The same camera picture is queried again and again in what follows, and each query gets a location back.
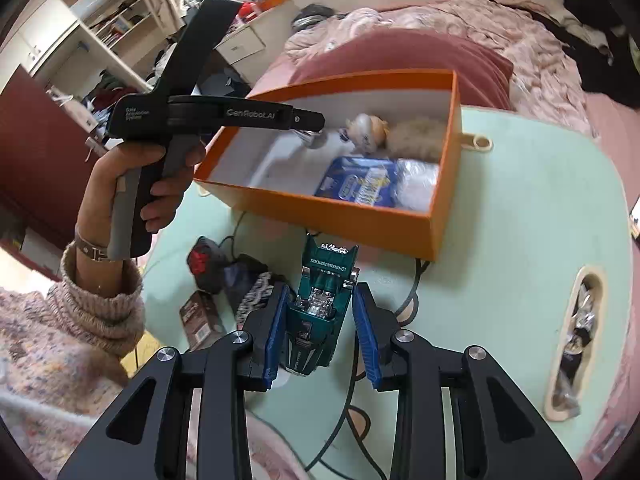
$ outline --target red cushion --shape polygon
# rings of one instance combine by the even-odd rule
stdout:
[[[463,38],[430,30],[379,28],[302,61],[289,84],[370,70],[446,68],[459,76],[462,104],[512,110],[513,63]]]

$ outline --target patterned cloth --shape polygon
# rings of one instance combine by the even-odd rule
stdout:
[[[9,401],[32,400],[66,412],[66,419],[98,417],[127,383],[120,358],[144,331],[142,281],[131,262],[124,266],[124,292],[112,299],[79,288],[75,268],[71,244],[62,257],[62,281],[46,298],[0,288],[0,414],[46,479],[57,477],[88,426],[9,408]]]
[[[258,279],[255,280],[251,290],[242,298],[242,303],[238,305],[238,310],[236,310],[236,325],[238,330],[242,328],[249,314],[267,305],[271,292],[273,291],[273,285],[270,285],[270,281],[271,273],[263,272],[258,276]]]

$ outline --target brown box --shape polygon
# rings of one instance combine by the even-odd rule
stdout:
[[[212,295],[203,290],[194,292],[180,308],[180,319],[189,350],[207,348],[226,333]]]
[[[335,138],[318,150],[304,152],[307,149],[299,141],[295,144],[297,137],[292,132],[222,128],[195,175],[202,187],[233,208],[417,258],[436,259],[460,161],[462,120],[455,72],[350,74],[253,98],[321,112],[332,128],[344,126],[347,119],[362,112],[391,122],[419,116],[447,121],[440,175],[427,213],[313,196],[331,160],[344,154]]]

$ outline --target metal screw cap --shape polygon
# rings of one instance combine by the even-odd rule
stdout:
[[[239,345],[240,343],[244,343],[247,339],[249,339],[249,335],[244,330],[236,330],[231,333],[231,342],[233,344]]]
[[[158,350],[156,357],[159,361],[170,361],[175,357],[175,350],[170,346],[165,346]]]
[[[472,346],[469,349],[469,357],[476,361],[482,361],[486,357],[486,350],[481,346]]]
[[[414,337],[415,335],[411,330],[405,330],[404,328],[396,332],[396,339],[401,343],[410,343],[414,340]]]

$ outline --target table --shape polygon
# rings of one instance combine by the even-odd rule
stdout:
[[[630,308],[630,237],[622,183],[612,162],[576,132],[516,114],[463,107],[463,130],[491,138],[488,153],[464,151],[439,259],[424,263],[361,246],[360,280],[379,306],[416,312],[409,327],[433,345],[462,351],[488,349],[539,410],[559,342],[564,311],[578,270],[601,267],[609,283],[602,342],[577,418],[552,423],[577,459],[607,403],[620,363]],[[164,344],[187,348],[178,309],[194,291],[185,264],[196,238],[220,241],[235,233],[236,254],[247,253],[297,284],[305,230],[230,210],[194,184],[175,221],[162,232],[144,278],[147,327]],[[320,242],[350,246],[320,235]],[[220,297],[225,326],[233,315]],[[308,378],[290,376],[247,403],[272,424],[305,465],[318,457],[343,410],[351,377],[353,317],[347,314],[329,368]],[[447,476],[455,478],[450,407],[444,391]],[[362,442],[388,476],[396,424],[397,394],[379,394],[367,380],[355,383],[351,404],[371,421]],[[350,425],[343,424],[322,456],[343,475],[378,478]],[[321,463],[318,479],[337,478]]]

